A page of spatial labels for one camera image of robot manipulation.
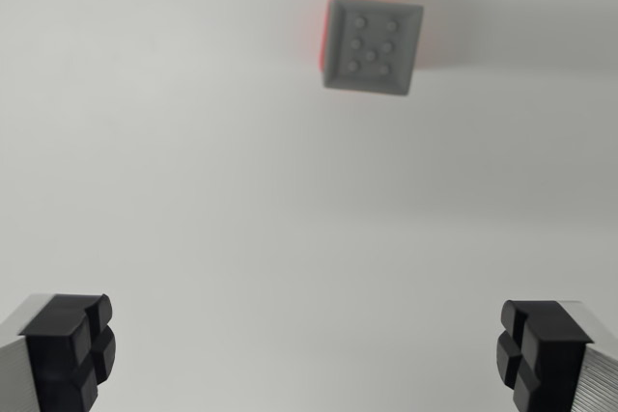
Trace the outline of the black-tipped silver gripper left finger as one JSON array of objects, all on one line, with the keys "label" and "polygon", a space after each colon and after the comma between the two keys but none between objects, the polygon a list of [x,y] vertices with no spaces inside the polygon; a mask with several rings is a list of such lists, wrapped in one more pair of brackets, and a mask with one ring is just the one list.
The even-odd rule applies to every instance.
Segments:
[{"label": "black-tipped silver gripper left finger", "polygon": [[115,362],[112,315],[105,294],[28,296],[1,322],[1,409],[90,411]]}]

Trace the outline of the black-tipped silver gripper right finger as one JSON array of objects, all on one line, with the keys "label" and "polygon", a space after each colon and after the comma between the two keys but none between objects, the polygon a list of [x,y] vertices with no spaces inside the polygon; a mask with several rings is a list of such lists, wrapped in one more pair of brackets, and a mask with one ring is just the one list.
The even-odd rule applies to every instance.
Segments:
[{"label": "black-tipped silver gripper right finger", "polygon": [[524,412],[617,411],[617,336],[578,301],[504,302],[496,364]]}]

